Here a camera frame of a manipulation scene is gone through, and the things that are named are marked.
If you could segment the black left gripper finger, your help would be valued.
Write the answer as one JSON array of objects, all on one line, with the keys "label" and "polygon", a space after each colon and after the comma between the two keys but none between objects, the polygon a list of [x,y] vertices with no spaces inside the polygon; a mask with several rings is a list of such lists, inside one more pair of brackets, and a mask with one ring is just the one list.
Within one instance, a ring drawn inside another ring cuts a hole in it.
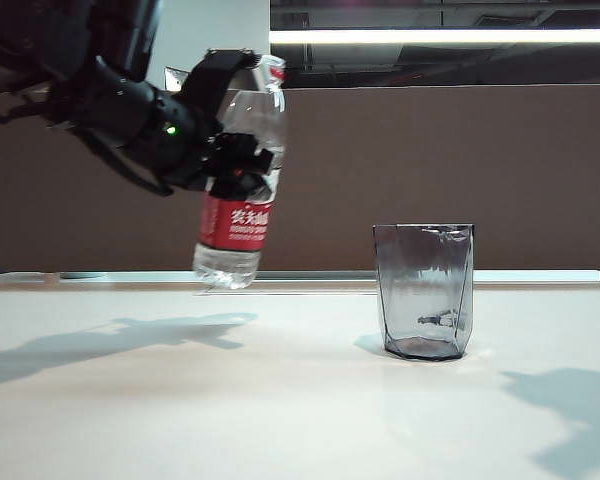
[{"label": "black left gripper finger", "polygon": [[179,101],[215,117],[229,85],[241,71],[256,65],[258,55],[249,49],[210,49],[193,67],[179,92]]},{"label": "black left gripper finger", "polygon": [[271,196],[266,180],[274,154],[260,148],[252,134],[222,133],[215,137],[208,178],[210,196]]}]

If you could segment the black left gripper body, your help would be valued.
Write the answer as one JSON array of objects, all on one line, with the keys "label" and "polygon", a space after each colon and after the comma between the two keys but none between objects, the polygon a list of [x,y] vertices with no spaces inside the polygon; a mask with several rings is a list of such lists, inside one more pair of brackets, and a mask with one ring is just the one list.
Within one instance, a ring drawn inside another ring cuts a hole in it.
[{"label": "black left gripper body", "polygon": [[152,132],[153,191],[204,191],[211,157],[210,138],[217,120],[181,93],[153,89],[155,130]]}]

